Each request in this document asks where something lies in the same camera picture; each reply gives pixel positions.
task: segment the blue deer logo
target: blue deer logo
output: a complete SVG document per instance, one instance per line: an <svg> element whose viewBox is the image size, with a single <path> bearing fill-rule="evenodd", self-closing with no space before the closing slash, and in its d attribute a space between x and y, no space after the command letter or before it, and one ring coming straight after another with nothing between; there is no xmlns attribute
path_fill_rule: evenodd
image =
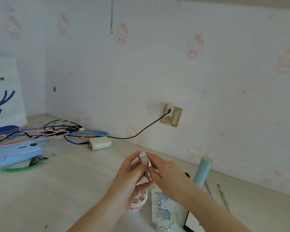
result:
<svg viewBox="0 0 290 232"><path fill-rule="evenodd" d="M11 93L11 95L8 97L8 98L6 98L7 96L8 96L8 91L7 90L5 90L5 92L4 92L4 97L3 97L3 99L0 101L0 106L2 106L3 104L5 104L5 103L7 103L13 96L14 96L14 94L15 94L15 91L13 91L12 93ZM4 126L4 127L0 127L0 132L6 132L6 131L9 131L9 130L11 130L11 129L15 129L15 128L18 128L18 126L15 126L15 125L8 125L8 126Z"/></svg>

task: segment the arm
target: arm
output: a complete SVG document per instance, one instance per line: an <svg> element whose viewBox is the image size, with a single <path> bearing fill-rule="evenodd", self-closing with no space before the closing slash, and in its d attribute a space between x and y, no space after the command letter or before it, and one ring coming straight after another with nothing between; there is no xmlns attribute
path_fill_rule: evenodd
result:
<svg viewBox="0 0 290 232"><path fill-rule="evenodd" d="M232 216L209 194L202 191L181 171L176 164L146 152L152 166L149 167L151 179L170 199L187 208L200 222L206 232L247 232L250 231Z"/></svg>
<svg viewBox="0 0 290 232"><path fill-rule="evenodd" d="M107 232L113 229L118 219L130 208L132 200L152 184L146 182L137 185L148 167L148 161L143 164L138 160L132 163L140 153L135 152L124 160L104 197L67 232Z"/></svg>

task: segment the deer head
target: deer head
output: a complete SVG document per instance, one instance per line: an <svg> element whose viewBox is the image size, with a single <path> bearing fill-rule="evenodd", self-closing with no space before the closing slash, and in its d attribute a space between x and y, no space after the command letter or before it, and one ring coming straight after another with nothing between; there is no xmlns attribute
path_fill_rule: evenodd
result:
<svg viewBox="0 0 290 232"><path fill-rule="evenodd" d="M4 92L4 97L3 97L3 99L0 101L0 106L2 106L4 103L6 103L6 102L8 102L13 96L14 96L14 94L15 94L15 91L13 91L12 93L11 93L11 95L8 97L8 98L6 98L7 97L7 95L8 95L8 91L6 90L5 92Z"/></svg>

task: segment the wooden desk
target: wooden desk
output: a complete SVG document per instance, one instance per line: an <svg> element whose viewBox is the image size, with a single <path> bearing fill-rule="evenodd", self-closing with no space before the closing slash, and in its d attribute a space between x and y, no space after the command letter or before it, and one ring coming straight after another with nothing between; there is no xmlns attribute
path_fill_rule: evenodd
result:
<svg viewBox="0 0 290 232"><path fill-rule="evenodd" d="M52 120L41 116L29 122ZM50 140L46 146L65 142L63 138ZM196 165L122 140L112 139L112 143L110 148L98 151L91 151L86 145L66 144L45 151L44 156L49 159L36 168L0 172L0 232L66 231L100 200L122 161L137 150L173 161L190 176L197 170ZM232 214L252 231L290 231L290 197L210 171L208 183L221 205L216 182L220 183ZM150 208L148 200L140 211L128 212L113 231L155 231L150 225ZM177 231L183 231L187 210L174 202L172 208Z"/></svg>

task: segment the person's left hand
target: person's left hand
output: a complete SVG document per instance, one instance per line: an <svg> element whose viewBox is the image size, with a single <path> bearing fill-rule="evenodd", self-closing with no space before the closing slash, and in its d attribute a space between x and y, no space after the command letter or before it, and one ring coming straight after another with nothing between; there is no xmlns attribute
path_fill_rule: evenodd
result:
<svg viewBox="0 0 290 232"><path fill-rule="evenodd" d="M121 211L121 215L129 210L133 199L153 183L151 181L137 185L144 177L144 172L149 164L148 161L140 164L139 160L132 163L140 153L140 151L137 151L124 160L104 196L116 205Z"/></svg>

